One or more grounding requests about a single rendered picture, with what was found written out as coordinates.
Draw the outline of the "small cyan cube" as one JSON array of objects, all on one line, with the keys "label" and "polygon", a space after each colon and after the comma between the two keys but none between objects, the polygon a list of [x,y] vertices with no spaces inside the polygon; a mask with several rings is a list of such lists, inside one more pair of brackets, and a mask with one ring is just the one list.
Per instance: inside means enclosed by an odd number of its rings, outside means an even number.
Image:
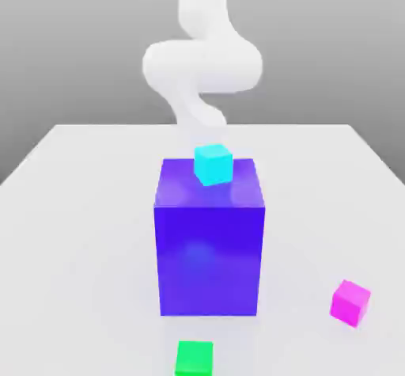
[{"label": "small cyan cube", "polygon": [[203,186],[229,183],[233,180],[233,155],[222,144],[197,146],[194,173]]}]

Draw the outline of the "large blue box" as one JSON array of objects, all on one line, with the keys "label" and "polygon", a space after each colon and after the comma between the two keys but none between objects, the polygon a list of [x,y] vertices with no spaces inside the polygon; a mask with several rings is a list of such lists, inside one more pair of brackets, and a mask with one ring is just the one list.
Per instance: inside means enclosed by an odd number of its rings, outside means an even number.
[{"label": "large blue box", "polygon": [[256,315],[265,203],[252,159],[214,186],[191,159],[165,159],[153,213],[161,315]]}]

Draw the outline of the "small green cube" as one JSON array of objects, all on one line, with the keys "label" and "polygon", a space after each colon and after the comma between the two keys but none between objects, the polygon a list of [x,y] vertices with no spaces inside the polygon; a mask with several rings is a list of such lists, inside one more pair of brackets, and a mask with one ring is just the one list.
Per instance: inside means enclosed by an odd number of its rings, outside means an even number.
[{"label": "small green cube", "polygon": [[212,376],[214,344],[207,341],[178,343],[175,376]]}]

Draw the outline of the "small magenta cube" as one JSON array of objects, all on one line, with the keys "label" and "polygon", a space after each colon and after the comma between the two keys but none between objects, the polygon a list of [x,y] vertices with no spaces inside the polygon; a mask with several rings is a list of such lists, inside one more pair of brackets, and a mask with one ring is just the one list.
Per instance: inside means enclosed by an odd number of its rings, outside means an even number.
[{"label": "small magenta cube", "polygon": [[368,289],[344,279],[332,296],[330,315],[357,328],[365,316],[370,297]]}]

